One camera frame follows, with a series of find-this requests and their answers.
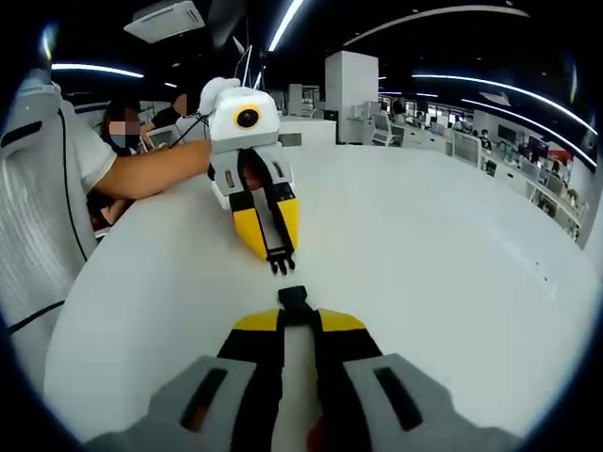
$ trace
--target white round table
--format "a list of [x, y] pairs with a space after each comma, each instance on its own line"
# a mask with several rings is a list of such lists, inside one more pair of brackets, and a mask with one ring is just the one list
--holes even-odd
[[[470, 421], [526, 436], [572, 376], [599, 309], [583, 252], [528, 200], [443, 154], [286, 152], [301, 205], [295, 272], [273, 275], [236, 237], [206, 177], [137, 202], [58, 320], [44, 396], [59, 419], [82, 441], [129, 427], [242, 316], [304, 284], [313, 307], [360, 318], [384, 354], [444, 384]], [[309, 331], [288, 331], [285, 347], [273, 443], [305, 450], [318, 416]]]

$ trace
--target robot camera lens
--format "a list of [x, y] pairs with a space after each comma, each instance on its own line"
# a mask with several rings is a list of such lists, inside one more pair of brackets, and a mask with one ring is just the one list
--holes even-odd
[[236, 117], [236, 123], [239, 126], [247, 129], [249, 127], [254, 127], [259, 118], [260, 115], [257, 114], [257, 111], [250, 109], [243, 110]]

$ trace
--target air conditioner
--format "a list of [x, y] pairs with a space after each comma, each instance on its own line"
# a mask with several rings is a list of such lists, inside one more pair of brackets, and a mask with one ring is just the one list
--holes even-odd
[[142, 9], [123, 30], [149, 43], [203, 28], [205, 21], [191, 1], [160, 2]]

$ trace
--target white t-shirt sleeve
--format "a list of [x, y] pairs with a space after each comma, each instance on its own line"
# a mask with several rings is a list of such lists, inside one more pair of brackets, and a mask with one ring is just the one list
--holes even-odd
[[88, 194], [111, 169], [117, 155], [91, 127], [75, 115], [73, 107], [71, 109], [71, 136], [75, 158], [80, 168], [82, 186]]

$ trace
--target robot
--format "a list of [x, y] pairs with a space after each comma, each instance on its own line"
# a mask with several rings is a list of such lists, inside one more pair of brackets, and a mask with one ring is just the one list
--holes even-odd
[[[300, 209], [291, 167], [278, 141], [280, 120], [268, 94], [239, 84], [237, 79], [210, 81], [201, 94], [197, 122], [206, 121], [193, 124], [189, 131], [196, 138], [200, 134], [211, 138], [212, 189], [222, 208], [232, 212], [236, 233], [270, 263], [273, 273], [280, 270], [285, 275], [287, 266], [295, 269], [292, 254], [298, 246]], [[267, 244], [264, 227], [268, 225], [262, 224], [255, 209], [245, 169], [251, 169], [261, 182], [282, 246]]]

